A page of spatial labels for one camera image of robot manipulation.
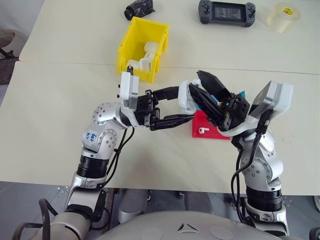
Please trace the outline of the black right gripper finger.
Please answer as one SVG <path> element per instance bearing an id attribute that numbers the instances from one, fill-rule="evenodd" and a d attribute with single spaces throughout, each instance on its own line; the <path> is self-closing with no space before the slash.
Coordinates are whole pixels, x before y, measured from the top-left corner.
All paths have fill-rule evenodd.
<path id="1" fill-rule="evenodd" d="M 202 87 L 213 95 L 218 102 L 226 102 L 235 96 L 234 93 L 229 92 L 226 86 L 213 74 L 198 70 L 197 76 L 200 79 Z"/>
<path id="2" fill-rule="evenodd" d="M 216 127 L 224 118 L 224 112 L 219 107 L 223 101 L 216 101 L 205 89 L 190 83 L 188 89 L 192 100 L 206 114 L 207 119 Z"/>

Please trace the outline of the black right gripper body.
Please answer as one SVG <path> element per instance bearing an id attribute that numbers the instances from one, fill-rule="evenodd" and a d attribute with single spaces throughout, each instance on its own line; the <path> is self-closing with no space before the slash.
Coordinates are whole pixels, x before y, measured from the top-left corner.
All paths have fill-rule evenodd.
<path id="1" fill-rule="evenodd" d="M 224 115 L 218 129 L 229 131 L 245 121 L 250 104 L 240 93 L 232 93 L 230 98 L 219 104 L 219 107 Z"/>

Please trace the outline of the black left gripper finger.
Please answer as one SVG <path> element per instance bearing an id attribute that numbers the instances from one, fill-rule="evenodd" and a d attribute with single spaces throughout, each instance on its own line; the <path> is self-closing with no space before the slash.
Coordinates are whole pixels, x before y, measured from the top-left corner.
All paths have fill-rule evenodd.
<path id="1" fill-rule="evenodd" d="M 179 87 L 178 86 L 166 87 L 166 88 L 155 90 L 153 92 L 153 97 L 157 101 L 174 100 L 174 99 L 178 98 L 178 95 L 179 95 Z"/>
<path id="2" fill-rule="evenodd" d="M 149 125 L 151 131 L 172 129 L 191 121 L 194 114 L 174 114 L 165 116 L 162 119 L 152 119 Z"/>

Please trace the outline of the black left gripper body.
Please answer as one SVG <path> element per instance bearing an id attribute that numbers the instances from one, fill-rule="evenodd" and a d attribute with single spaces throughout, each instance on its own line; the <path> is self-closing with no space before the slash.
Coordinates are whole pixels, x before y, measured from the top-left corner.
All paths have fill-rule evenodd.
<path id="1" fill-rule="evenodd" d="M 137 98 L 135 118 L 139 125 L 145 127 L 154 127 L 156 121 L 160 119 L 159 91 L 146 90 L 145 95 Z"/>

